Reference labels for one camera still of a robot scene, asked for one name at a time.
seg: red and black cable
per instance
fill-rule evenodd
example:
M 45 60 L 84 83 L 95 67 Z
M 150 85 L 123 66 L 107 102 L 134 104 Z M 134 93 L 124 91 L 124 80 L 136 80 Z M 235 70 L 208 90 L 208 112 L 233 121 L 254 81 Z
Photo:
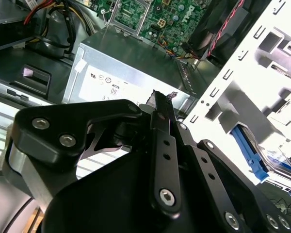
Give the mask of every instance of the red and black cable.
M 37 13 L 39 10 L 51 5 L 53 2 L 54 2 L 53 0 L 44 0 L 42 3 L 40 3 L 35 8 L 33 8 L 33 10 L 29 13 L 29 15 L 27 15 L 27 17 L 24 21 L 24 25 L 27 25 L 30 22 L 31 18 L 34 16 L 35 13 Z
M 211 52 L 215 49 L 216 44 L 218 43 L 219 39 L 222 36 L 223 31 L 225 30 L 225 28 L 227 27 L 229 21 L 235 16 L 236 11 L 238 10 L 238 8 L 240 8 L 244 3 L 244 0 L 241 0 L 237 6 L 233 9 L 233 11 L 231 12 L 231 14 L 229 15 L 229 17 L 225 20 L 222 28 L 220 29 L 214 43 L 212 44 L 212 46 L 210 46 L 209 51 L 208 51 L 208 57 L 211 55 Z

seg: power supply unit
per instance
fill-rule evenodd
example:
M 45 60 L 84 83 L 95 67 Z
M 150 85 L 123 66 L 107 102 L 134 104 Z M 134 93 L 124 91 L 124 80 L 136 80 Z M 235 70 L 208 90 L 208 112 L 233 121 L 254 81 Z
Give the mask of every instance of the power supply unit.
M 129 99 L 140 104 L 155 89 L 186 112 L 198 97 L 194 76 L 186 63 L 109 27 L 80 43 L 63 102 Z

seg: capacitor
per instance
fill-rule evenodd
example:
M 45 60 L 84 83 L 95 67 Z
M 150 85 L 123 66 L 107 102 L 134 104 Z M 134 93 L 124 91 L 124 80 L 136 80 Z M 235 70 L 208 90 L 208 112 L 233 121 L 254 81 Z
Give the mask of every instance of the capacitor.
M 177 22 L 179 20 L 179 16 L 173 16 L 173 21 Z
M 179 9 L 180 11 L 184 11 L 184 5 L 179 5 L 179 6 L 178 6 L 178 9 Z

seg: black fan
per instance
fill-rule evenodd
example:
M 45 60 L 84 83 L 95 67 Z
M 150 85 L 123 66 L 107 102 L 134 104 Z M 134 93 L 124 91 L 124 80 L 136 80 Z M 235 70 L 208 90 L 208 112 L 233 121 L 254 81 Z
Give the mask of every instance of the black fan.
M 188 43 L 183 44 L 183 48 L 199 60 L 209 58 L 217 65 L 224 65 L 270 1 L 244 0 L 239 6 L 239 0 L 212 0 Z M 237 10 L 222 30 L 223 24 L 234 9 Z

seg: red wire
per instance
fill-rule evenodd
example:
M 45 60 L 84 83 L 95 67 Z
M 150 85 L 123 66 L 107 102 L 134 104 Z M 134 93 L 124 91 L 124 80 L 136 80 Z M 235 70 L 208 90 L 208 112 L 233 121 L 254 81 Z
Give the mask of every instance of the red wire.
M 46 7 L 46 6 L 50 5 L 52 2 L 53 2 L 53 0 L 44 0 L 42 3 L 40 3 L 39 5 L 34 7 L 33 10 L 29 13 L 29 15 L 27 15 L 27 17 L 26 17 L 26 19 L 24 21 L 24 25 L 29 23 L 29 21 L 31 20 L 33 14 L 36 12 L 36 10 L 38 8 Z
M 226 19 L 225 23 L 223 24 L 221 30 L 220 30 L 219 33 L 218 33 L 218 36 L 217 36 L 215 42 L 214 42 L 213 45 L 212 45 L 212 48 L 211 48 L 211 49 L 209 50 L 209 52 L 208 52 L 208 56 L 210 56 L 210 55 L 211 55 L 211 52 L 215 49 L 216 44 L 218 43 L 219 39 L 220 39 L 221 36 L 222 36 L 222 32 L 223 32 L 224 29 L 227 27 L 229 21 L 234 17 L 234 15 L 235 15 L 237 9 L 240 8 L 240 7 L 242 6 L 243 3 L 244 3 L 244 0 L 241 0 L 241 1 L 238 3 L 238 5 L 234 8 L 234 10 L 232 11 L 232 13 L 229 15 L 229 17 Z

